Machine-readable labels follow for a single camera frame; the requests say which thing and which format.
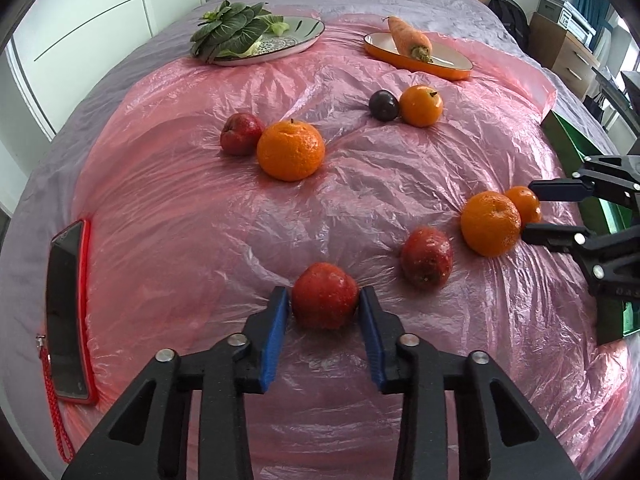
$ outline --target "red lanyard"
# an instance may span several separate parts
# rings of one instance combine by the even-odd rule
[[[60,414],[60,406],[58,405],[58,396],[56,390],[53,387],[53,380],[51,379],[51,365],[49,363],[49,352],[45,345],[45,336],[37,336],[38,352],[40,355],[40,361],[42,362],[42,374],[44,375],[44,387],[47,391],[47,402],[49,403],[49,411],[51,412],[51,422],[53,423],[53,431],[56,434],[56,444],[58,446],[58,453],[60,457],[66,463],[70,463],[76,452],[74,445],[71,443],[68,434],[66,434],[65,425],[62,421],[62,415]]]

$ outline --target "pink plastic sheet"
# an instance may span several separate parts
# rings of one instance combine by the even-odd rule
[[[76,445],[158,349],[209,348],[319,260],[375,286],[383,307],[439,350],[486,349],[580,468],[608,441],[625,407],[626,347],[596,348],[594,300],[578,267],[523,243],[481,258],[458,223],[475,193],[562,176],[539,126],[553,86],[516,57],[436,35],[474,62],[468,81],[396,70],[362,49],[362,35],[380,28],[379,16],[343,16],[302,54],[240,68],[179,59],[131,89],[74,198],[73,218],[92,221],[87,324],[100,392],[94,408],[64,407]],[[368,114],[374,91],[400,95],[418,83],[444,99],[433,128]],[[326,142],[322,168],[286,184],[255,158],[223,155],[220,129],[239,111],[313,123]],[[543,213],[579,220],[573,205],[545,203]],[[454,247],[449,283],[436,293],[399,272],[402,243],[420,224]],[[400,411],[401,399],[370,381],[356,327],[319,335],[292,324],[270,391],[246,398],[254,474],[390,478]]]

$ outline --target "black backpack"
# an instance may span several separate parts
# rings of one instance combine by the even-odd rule
[[[491,0],[491,9],[523,52],[529,48],[529,25],[524,10],[513,0]]]

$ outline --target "orange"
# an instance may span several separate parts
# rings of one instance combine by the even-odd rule
[[[503,194],[485,191],[471,197],[462,210],[460,228],[466,244],[493,258],[510,251],[520,237],[520,215]]]
[[[400,116],[417,128],[433,126],[443,108],[440,93],[425,85],[410,86],[400,96]]]
[[[504,195],[513,202],[518,213],[520,213],[520,223],[522,227],[526,224],[538,223],[542,220],[540,200],[538,200],[536,194],[528,187],[512,187]]]
[[[258,164],[265,173],[286,182],[313,174],[324,159],[324,140],[311,124],[280,121],[268,126],[258,141]]]

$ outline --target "curtain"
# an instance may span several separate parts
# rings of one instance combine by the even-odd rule
[[[600,71],[602,73],[609,74],[610,78],[612,78],[612,76],[607,68],[607,61],[609,60],[609,53],[611,50],[611,34],[614,27],[618,24],[619,17],[620,16],[616,12],[616,9],[614,9],[613,6],[609,6],[606,23],[598,35],[596,45],[593,49],[593,56],[600,62]],[[594,79],[589,85],[587,95],[589,97],[596,97],[599,93],[600,85],[598,84],[598,81]]]
[[[596,31],[596,35],[589,45],[593,49],[602,35],[602,29],[608,25],[609,0],[575,0],[574,7]]]

